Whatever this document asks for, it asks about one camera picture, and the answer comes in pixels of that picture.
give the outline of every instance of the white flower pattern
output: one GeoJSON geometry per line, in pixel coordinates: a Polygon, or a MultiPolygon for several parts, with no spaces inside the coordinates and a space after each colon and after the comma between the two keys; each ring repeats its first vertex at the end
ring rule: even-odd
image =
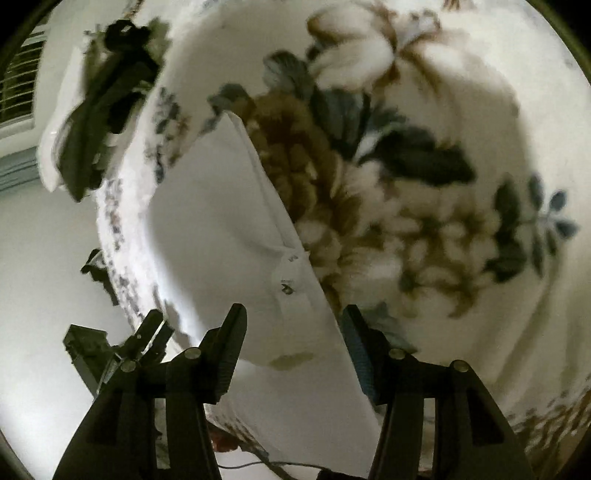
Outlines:
{"type": "Polygon", "coordinates": [[[399,14],[380,2],[347,2],[308,20],[310,34],[330,45],[310,65],[321,88],[372,90],[398,77],[395,59],[441,29],[437,15],[399,14]]]}

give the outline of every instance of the floral fabric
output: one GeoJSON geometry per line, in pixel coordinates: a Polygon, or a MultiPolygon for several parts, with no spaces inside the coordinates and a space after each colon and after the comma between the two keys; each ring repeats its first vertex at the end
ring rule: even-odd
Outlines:
{"type": "Polygon", "coordinates": [[[521,0],[182,3],[137,134],[96,196],[132,323],[159,302],[147,204],[230,110],[333,310],[356,303],[422,361],[468,361],[542,471],[591,413],[591,100],[556,34],[521,0]]]}

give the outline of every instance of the white cloth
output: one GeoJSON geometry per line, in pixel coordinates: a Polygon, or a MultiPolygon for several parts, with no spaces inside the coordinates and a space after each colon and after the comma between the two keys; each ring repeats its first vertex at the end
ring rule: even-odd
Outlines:
{"type": "Polygon", "coordinates": [[[232,303],[246,307],[241,360],[222,403],[271,460],[367,476],[380,426],[238,117],[224,115],[170,172],[148,208],[146,237],[160,299],[191,345],[232,303]]]}

